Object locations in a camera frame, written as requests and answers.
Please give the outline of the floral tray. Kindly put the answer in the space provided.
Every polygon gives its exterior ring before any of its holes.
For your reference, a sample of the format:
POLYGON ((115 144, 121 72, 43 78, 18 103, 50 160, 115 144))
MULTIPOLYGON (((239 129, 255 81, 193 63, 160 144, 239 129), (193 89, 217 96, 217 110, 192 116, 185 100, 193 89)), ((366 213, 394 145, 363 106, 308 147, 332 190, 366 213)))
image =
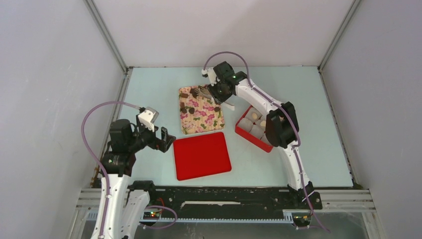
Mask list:
POLYGON ((199 86, 178 91, 181 130, 184 135, 222 130, 225 120, 221 106, 196 94, 199 86))

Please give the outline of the red box lid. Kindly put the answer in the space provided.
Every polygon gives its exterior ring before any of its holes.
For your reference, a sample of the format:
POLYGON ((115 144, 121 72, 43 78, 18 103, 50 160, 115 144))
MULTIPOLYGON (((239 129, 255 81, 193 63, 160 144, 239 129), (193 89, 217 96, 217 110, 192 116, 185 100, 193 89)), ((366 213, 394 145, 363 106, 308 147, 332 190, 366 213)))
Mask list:
POLYGON ((232 170, 223 132, 177 139, 173 148, 176 178, 179 181, 232 170))

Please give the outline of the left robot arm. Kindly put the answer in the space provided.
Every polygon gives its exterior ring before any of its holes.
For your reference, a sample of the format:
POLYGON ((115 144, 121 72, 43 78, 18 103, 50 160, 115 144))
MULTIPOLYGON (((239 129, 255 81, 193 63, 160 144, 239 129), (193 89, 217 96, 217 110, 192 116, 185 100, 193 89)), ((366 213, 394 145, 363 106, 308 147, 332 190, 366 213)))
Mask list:
POLYGON ((157 202, 152 181, 137 181, 132 186, 132 168, 135 154, 146 147, 167 152, 175 136, 162 127, 161 137, 156 136, 158 127, 147 128, 127 119, 114 121, 109 129, 108 151, 101 159, 101 200, 93 239, 131 239, 134 237, 146 207, 157 202))

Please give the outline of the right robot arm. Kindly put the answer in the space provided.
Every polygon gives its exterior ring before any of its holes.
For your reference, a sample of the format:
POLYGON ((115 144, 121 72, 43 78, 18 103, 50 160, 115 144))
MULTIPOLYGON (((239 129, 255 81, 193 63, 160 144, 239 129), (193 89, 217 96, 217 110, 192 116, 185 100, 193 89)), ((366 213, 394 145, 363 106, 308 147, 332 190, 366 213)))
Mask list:
POLYGON ((289 200, 295 208, 304 207, 310 200, 314 187, 307 176, 299 154, 301 139, 296 110, 291 102, 283 103, 271 97, 250 79, 249 71, 235 72, 226 61, 201 70, 210 84, 207 90, 217 104, 231 96, 247 101, 266 118, 265 134, 268 142, 280 154, 287 172, 288 188, 292 190, 289 200))

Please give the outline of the red chocolate box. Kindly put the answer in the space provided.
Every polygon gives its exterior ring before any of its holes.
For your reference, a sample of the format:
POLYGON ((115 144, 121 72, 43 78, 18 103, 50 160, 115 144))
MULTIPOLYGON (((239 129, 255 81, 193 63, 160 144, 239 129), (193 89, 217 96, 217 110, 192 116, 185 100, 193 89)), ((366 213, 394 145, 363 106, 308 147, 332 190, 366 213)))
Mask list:
POLYGON ((235 132, 267 153, 273 149, 265 134, 266 120, 264 115, 253 106, 249 106, 237 121, 235 132))

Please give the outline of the metal tongs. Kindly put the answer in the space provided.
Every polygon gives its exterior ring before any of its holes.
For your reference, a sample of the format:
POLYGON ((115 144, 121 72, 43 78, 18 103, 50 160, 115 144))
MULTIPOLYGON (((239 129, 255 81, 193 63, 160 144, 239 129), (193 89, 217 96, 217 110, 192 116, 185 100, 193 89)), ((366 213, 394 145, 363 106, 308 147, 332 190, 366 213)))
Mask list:
POLYGON ((232 111, 235 110, 235 106, 232 104, 228 104, 228 103, 219 103, 212 95, 211 93, 208 91, 208 89, 205 86, 198 86, 196 88, 193 88, 193 94, 201 96, 203 98, 209 99, 211 100, 213 103, 216 103, 217 105, 221 105, 224 106, 232 111))

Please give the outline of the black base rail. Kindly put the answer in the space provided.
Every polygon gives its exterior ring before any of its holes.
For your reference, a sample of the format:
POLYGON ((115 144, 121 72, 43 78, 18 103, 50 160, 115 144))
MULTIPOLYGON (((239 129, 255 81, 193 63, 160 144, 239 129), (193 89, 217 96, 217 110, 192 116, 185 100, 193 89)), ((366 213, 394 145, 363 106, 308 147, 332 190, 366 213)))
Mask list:
POLYGON ((161 219, 182 220, 284 220, 286 212, 321 210, 322 199, 318 192, 298 193, 286 187, 185 187, 157 186, 148 188, 150 205, 165 206, 161 219))

